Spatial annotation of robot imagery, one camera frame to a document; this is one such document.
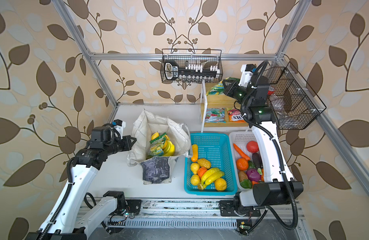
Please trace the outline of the yellow lemon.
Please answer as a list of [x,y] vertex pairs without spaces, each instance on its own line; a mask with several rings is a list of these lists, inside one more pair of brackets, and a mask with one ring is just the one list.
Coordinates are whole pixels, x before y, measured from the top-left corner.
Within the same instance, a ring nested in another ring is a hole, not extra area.
[[154,133],[152,136],[151,136],[151,140],[153,141],[153,140],[155,140],[156,138],[158,138],[159,137],[159,133],[158,132],[156,132],[156,133]]
[[193,186],[198,186],[201,182],[201,179],[198,175],[192,175],[191,179],[190,179],[190,183],[193,185]]

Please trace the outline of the yellow banana bunch front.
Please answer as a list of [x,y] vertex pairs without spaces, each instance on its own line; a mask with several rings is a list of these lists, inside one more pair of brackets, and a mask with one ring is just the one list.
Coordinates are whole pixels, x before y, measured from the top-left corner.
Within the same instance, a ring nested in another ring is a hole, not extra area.
[[211,168],[203,174],[197,188],[203,191],[207,186],[215,182],[217,179],[222,178],[224,175],[225,173],[219,168]]

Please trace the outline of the yellow green candy bag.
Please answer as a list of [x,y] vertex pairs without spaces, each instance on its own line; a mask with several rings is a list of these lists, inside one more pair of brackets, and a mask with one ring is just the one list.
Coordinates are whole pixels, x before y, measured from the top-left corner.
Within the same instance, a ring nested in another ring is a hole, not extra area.
[[151,140],[150,147],[147,152],[147,159],[163,156],[163,149],[166,147],[166,141],[166,133],[163,133]]
[[211,89],[206,92],[206,95],[207,96],[223,95],[223,92],[224,92],[223,82],[224,81],[227,81],[227,82],[236,81],[236,82],[239,83],[240,79],[233,78],[233,77],[226,78],[226,79],[220,81],[217,85],[214,85],[213,87],[211,87]]

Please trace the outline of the black white tool set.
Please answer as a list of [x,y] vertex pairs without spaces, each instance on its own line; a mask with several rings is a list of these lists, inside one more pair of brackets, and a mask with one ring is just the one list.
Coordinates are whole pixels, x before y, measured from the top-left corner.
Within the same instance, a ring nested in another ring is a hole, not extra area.
[[182,81],[182,82],[213,82],[220,79],[222,75],[218,66],[209,66],[198,63],[191,64],[184,61],[180,65],[174,60],[166,60],[162,62],[160,68],[163,81]]

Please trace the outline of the orange persimmon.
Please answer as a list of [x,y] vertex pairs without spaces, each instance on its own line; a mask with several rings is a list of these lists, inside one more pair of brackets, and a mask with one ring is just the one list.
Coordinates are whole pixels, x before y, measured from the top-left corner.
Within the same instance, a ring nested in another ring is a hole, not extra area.
[[197,171],[197,175],[198,175],[200,178],[202,178],[202,176],[203,176],[207,171],[208,171],[208,169],[207,169],[207,168],[205,168],[205,167],[201,167],[201,168],[199,168],[199,169],[198,169],[198,171]]

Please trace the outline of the orange Fox's candy bag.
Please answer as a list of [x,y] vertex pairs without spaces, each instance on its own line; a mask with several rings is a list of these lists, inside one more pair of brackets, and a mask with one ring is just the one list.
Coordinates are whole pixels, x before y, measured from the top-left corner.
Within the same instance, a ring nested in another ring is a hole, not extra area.
[[228,108],[227,115],[230,122],[233,123],[245,123],[239,110],[235,108]]

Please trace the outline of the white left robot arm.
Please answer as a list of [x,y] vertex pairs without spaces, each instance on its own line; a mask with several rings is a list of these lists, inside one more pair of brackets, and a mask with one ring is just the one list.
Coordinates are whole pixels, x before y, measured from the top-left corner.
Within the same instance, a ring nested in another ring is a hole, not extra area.
[[125,127],[124,121],[114,120],[92,130],[85,148],[66,164],[67,182],[51,213],[39,230],[27,234],[27,240],[87,240],[110,214],[128,215],[130,208],[124,193],[108,191],[87,214],[77,219],[102,164],[113,154],[130,151],[136,143],[136,138],[123,135]]

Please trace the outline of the brown potato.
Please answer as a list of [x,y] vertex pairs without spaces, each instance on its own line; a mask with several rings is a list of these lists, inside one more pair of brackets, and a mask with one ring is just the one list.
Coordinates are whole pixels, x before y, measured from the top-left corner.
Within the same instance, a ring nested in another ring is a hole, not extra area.
[[238,179],[239,179],[239,182],[247,180],[248,176],[247,176],[246,172],[245,171],[239,171],[238,172]]

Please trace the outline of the yellow green banana bunch back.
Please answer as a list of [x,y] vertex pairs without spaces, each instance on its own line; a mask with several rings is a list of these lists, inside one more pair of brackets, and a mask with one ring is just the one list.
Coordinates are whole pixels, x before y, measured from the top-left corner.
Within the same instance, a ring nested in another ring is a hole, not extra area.
[[174,152],[175,152],[175,146],[174,144],[170,141],[170,138],[165,135],[165,142],[163,145],[163,156],[164,157],[170,157],[173,156]]

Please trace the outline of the cream Monet print tote bag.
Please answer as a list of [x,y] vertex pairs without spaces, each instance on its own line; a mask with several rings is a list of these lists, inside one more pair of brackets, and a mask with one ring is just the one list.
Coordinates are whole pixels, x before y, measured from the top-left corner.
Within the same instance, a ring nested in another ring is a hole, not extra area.
[[[170,138],[175,146],[173,156],[147,159],[151,136],[156,132],[159,135],[166,133]],[[147,110],[143,110],[134,122],[131,136],[136,138],[136,143],[128,153],[127,164],[130,167],[140,166],[142,168],[142,179],[145,185],[170,183],[176,162],[192,154],[187,125],[179,124]]]

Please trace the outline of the teal plastic basket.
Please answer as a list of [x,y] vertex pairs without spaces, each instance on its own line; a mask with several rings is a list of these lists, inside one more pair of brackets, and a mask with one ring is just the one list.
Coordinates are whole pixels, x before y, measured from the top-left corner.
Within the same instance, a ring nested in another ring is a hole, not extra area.
[[219,192],[214,184],[200,191],[190,183],[193,173],[190,170],[191,159],[185,160],[184,190],[190,195],[196,196],[233,196],[237,192],[237,180],[234,172],[234,160],[232,157],[229,138],[220,133],[194,133],[190,135],[191,143],[198,145],[198,156],[210,161],[212,167],[224,172],[222,177],[227,182],[226,190]]

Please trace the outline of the red tomato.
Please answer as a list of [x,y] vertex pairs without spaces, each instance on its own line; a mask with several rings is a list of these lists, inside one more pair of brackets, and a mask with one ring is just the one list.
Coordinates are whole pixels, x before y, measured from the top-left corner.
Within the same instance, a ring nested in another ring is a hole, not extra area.
[[258,153],[259,152],[259,146],[258,143],[256,141],[250,141],[246,144],[246,149],[250,152],[250,153]]

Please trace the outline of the orange carrot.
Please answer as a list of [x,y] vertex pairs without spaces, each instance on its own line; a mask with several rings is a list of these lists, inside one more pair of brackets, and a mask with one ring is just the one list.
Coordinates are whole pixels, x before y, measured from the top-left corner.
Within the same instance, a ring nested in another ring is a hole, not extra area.
[[246,161],[250,161],[250,157],[246,155],[236,144],[233,144],[235,151]]

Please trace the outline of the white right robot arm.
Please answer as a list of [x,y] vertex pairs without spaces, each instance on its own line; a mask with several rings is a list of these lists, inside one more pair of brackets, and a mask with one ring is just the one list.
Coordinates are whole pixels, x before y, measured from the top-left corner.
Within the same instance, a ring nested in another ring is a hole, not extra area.
[[263,75],[267,65],[268,61],[257,67],[243,65],[239,81],[228,79],[222,82],[223,93],[240,105],[239,111],[257,140],[264,166],[264,181],[234,197],[237,215],[248,214],[251,209],[264,209],[248,233],[257,227],[267,212],[271,212],[285,229],[294,230],[298,223],[295,198],[303,192],[302,182],[293,177],[280,148],[274,110],[268,103],[270,83]]

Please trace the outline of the linear rail base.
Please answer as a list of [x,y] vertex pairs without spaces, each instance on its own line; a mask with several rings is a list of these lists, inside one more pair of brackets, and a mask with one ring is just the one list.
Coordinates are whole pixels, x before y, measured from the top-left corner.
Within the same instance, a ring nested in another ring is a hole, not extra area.
[[127,218],[106,217],[114,228],[235,229],[239,220],[255,221],[264,208],[238,214],[231,199],[128,199]]

